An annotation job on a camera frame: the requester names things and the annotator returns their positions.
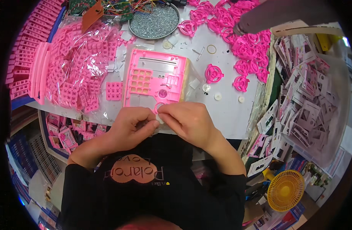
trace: plastic bag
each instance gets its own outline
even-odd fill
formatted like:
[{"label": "plastic bag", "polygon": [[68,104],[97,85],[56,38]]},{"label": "plastic bag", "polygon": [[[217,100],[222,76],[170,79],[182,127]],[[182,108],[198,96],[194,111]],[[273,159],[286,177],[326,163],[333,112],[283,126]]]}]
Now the plastic bag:
[{"label": "plastic bag", "polygon": [[136,44],[128,45],[124,67],[123,106],[142,106],[154,113],[164,104],[193,100],[205,80],[188,58]]},{"label": "plastic bag", "polygon": [[61,22],[51,44],[46,97],[54,104],[83,113],[95,112],[108,61],[116,56],[119,22],[96,21],[82,34],[82,17]]}]

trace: person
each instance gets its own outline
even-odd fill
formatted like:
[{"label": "person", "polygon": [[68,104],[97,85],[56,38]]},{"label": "person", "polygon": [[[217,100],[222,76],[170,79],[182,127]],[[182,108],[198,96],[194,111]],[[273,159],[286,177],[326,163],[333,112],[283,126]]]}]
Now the person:
[{"label": "person", "polygon": [[[65,170],[63,229],[242,229],[245,166],[205,105],[166,104],[158,113],[177,136],[149,137],[160,125],[155,114],[127,107],[108,132],[73,151]],[[193,145],[218,166],[208,190],[190,169]]]}]

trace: fan grille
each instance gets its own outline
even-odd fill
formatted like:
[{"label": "fan grille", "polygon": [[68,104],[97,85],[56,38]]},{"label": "fan grille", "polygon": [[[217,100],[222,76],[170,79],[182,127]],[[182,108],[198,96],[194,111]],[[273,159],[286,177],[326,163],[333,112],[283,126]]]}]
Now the fan grille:
[{"label": "fan grille", "polygon": [[305,190],[302,175],[295,170],[283,171],[270,183],[267,197],[270,207],[284,212],[292,209],[301,200]]}]

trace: workbench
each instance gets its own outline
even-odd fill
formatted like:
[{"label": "workbench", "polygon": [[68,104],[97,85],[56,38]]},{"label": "workbench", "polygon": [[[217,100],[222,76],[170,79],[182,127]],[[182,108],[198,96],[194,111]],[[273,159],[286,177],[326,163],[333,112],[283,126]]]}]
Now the workbench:
[{"label": "workbench", "polygon": [[[210,2],[215,5],[218,0],[211,0]],[[184,21],[190,19],[189,12],[190,10],[195,10],[195,7],[186,6],[184,8],[178,9],[180,11],[180,21]],[[162,43],[164,39],[167,39],[170,36],[176,37],[178,42],[173,46],[173,48],[164,49]],[[201,86],[205,84],[205,82],[201,83],[196,89],[197,92],[194,98],[190,99],[190,101],[200,102],[206,105],[216,128],[222,132],[225,138],[247,139],[249,135],[247,128],[250,114],[254,112],[254,110],[258,110],[259,112],[261,111],[261,107],[257,105],[257,103],[255,103],[253,107],[253,103],[254,101],[262,101],[259,99],[266,96],[265,85],[258,81],[255,74],[250,74],[247,76],[247,78],[250,80],[247,87],[247,92],[243,93],[237,91],[232,86],[234,79],[239,76],[239,74],[233,68],[234,64],[239,60],[239,58],[235,57],[232,52],[229,52],[229,44],[224,42],[223,39],[219,37],[219,35],[209,30],[206,24],[198,26],[196,34],[192,38],[182,35],[178,29],[176,29],[168,37],[156,40],[154,44],[154,50],[159,52],[178,54],[180,56],[189,58],[195,70],[202,77],[202,79],[205,79],[204,71],[206,70],[208,64],[216,65],[221,69],[224,77],[217,83],[211,83],[210,91],[207,94],[205,94],[201,89]],[[137,39],[134,44],[142,45],[145,42],[146,40],[144,39]],[[207,52],[207,47],[210,44],[216,48],[216,52],[214,54]],[[192,51],[192,49],[200,52],[203,47],[205,47],[205,50],[202,53],[200,59],[197,61],[199,55]],[[268,71],[272,72],[270,70],[271,68],[274,69],[274,64],[271,65],[270,63]],[[120,81],[119,72],[109,72],[105,77],[105,80],[101,86],[101,91],[103,93],[102,97],[100,97],[100,109],[94,114],[84,114],[82,116],[81,113],[75,110],[62,108],[57,105],[54,106],[47,99],[45,100],[45,105],[40,105],[37,102],[31,102],[27,105],[73,119],[84,119],[89,122],[112,125],[119,110],[122,108],[121,101],[107,101],[105,99],[105,83],[113,81]],[[214,99],[214,95],[216,93],[221,94],[221,100],[217,101]],[[239,96],[244,97],[243,103],[238,102]]]}]

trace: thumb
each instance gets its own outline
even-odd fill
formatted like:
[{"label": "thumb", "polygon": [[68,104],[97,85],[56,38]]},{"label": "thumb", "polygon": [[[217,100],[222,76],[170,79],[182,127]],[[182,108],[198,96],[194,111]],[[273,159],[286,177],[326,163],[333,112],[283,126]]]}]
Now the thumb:
[{"label": "thumb", "polygon": [[135,139],[134,141],[136,142],[143,141],[144,139],[152,135],[155,129],[158,128],[159,125],[160,125],[160,122],[157,120],[149,121],[145,126],[143,126],[141,129],[139,129],[133,134],[133,137]]}]

